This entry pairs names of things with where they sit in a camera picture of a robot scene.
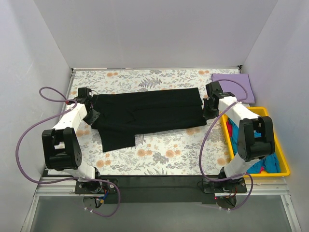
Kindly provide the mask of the black t-shirt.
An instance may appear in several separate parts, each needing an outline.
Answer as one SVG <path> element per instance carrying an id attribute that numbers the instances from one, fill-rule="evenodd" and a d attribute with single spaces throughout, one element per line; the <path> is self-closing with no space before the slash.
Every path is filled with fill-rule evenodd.
<path id="1" fill-rule="evenodd" d="M 206 125 L 198 88 L 93 96 L 103 152 L 135 146 L 135 136 Z"/>

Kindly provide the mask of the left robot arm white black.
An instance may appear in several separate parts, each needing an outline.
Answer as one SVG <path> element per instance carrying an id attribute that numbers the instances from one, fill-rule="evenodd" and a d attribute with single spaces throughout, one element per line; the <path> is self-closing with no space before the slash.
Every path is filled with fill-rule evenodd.
<path id="1" fill-rule="evenodd" d="M 52 129 L 42 133 L 45 164 L 50 170 L 77 178 L 80 186 L 91 193 L 98 193 L 103 187 L 99 171 L 83 161 L 76 133 L 81 122 L 91 126 L 100 113 L 93 109 L 92 90 L 87 87 L 79 88 L 77 97 L 66 101 L 67 105 L 75 103 Z"/>

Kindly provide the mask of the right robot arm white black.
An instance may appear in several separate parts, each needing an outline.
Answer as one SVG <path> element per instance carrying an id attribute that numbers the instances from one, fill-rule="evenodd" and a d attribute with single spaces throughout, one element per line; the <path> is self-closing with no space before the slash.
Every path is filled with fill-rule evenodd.
<path id="1" fill-rule="evenodd" d="M 211 192 L 235 190 L 243 182 L 244 175 L 260 159 L 275 152 L 273 121 L 269 116 L 260 116 L 246 108 L 231 92 L 224 92 L 218 81 L 206 85 L 207 98 L 204 99 L 203 116 L 213 119 L 211 127 L 227 115 L 239 132 L 237 152 L 233 159 L 221 169 L 215 178 L 202 174 L 206 187 Z"/>

